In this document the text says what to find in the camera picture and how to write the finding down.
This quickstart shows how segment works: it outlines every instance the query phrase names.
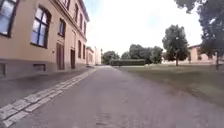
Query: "tree trunk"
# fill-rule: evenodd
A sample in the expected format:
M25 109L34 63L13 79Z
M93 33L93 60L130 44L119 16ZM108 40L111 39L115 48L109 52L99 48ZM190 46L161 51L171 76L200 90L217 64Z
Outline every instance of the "tree trunk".
M217 53L217 55L216 55L216 70L219 70L219 55L218 55L218 53Z
M179 66L179 64L178 64L178 59L176 59L176 66Z

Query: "sky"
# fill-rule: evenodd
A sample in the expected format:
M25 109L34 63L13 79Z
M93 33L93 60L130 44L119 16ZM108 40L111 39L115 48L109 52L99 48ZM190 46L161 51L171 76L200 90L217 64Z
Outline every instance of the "sky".
M160 46L165 30L183 26L189 45L201 43L199 16L177 8L174 0L84 0L90 16L87 44L122 54L131 44Z

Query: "sidewalk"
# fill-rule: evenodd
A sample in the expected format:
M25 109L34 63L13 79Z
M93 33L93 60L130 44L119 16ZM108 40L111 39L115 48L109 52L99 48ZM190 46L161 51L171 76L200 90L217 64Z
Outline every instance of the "sidewalk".
M17 99L26 97L46 88L52 87L60 82L66 81L74 76L86 72L89 68L74 72L55 73L16 80L0 81L0 108L15 102Z

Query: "cobblestone curb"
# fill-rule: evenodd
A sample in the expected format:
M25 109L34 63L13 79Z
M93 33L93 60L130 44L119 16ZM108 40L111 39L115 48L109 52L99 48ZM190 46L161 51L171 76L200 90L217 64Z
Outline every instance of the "cobblestone curb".
M94 71L96 71L96 69L89 70L53 87L39 91L35 94L28 95L23 99L19 99L14 103L0 108L0 128L10 127L14 123L26 117L28 114L32 113L37 108L52 100L57 95L73 87L75 84L92 74Z

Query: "road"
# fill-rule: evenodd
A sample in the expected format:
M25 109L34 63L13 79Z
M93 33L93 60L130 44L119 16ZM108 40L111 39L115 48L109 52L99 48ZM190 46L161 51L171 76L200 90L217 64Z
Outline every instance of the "road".
M105 67L11 128L224 128L224 109Z

